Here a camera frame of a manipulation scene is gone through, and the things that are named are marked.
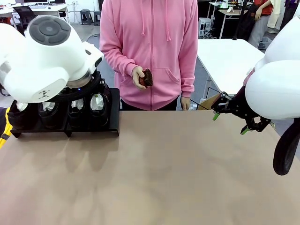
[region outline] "pink zip-up jacket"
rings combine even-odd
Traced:
[[[104,0],[100,50],[116,72],[124,102],[157,110],[195,90],[197,0]],[[153,87],[133,84],[136,66],[150,69]]]

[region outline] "red shirt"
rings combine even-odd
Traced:
[[[264,4],[267,1],[268,0],[254,0],[254,4],[261,6],[262,4]],[[262,9],[262,15],[271,15],[272,10],[273,10],[273,5],[269,4],[267,7]]]

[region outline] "hoodie drawstring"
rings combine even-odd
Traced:
[[[143,15],[143,1],[141,1],[141,13],[142,13],[142,35],[145,36],[145,23]]]
[[[142,36],[145,36],[145,21],[143,15],[143,0],[141,0],[141,13],[142,13]],[[165,0],[165,27],[167,34],[167,41],[171,41],[170,29],[169,29],[169,17],[168,17],[168,0]]]
[[[171,41],[170,29],[169,29],[169,17],[168,17],[168,0],[165,0],[165,26],[167,33],[167,41]]]

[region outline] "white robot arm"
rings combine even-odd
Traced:
[[[94,45],[81,42],[75,30],[55,16],[35,18],[26,38],[0,23],[0,83],[20,102],[45,102],[66,86],[91,80],[104,58]]]
[[[212,105],[216,115],[232,113],[246,120],[241,134],[262,132],[271,120],[294,119],[277,143],[273,168],[286,175],[300,139],[300,17],[293,18],[270,44],[264,58],[250,69],[234,95],[222,92]]]

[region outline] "brown object in hand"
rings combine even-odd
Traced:
[[[139,82],[142,86],[147,87],[152,87],[153,86],[153,80],[152,80],[152,73],[150,72],[149,69],[146,69],[145,71],[143,71],[143,73],[145,74],[145,77],[141,78],[139,77]]]

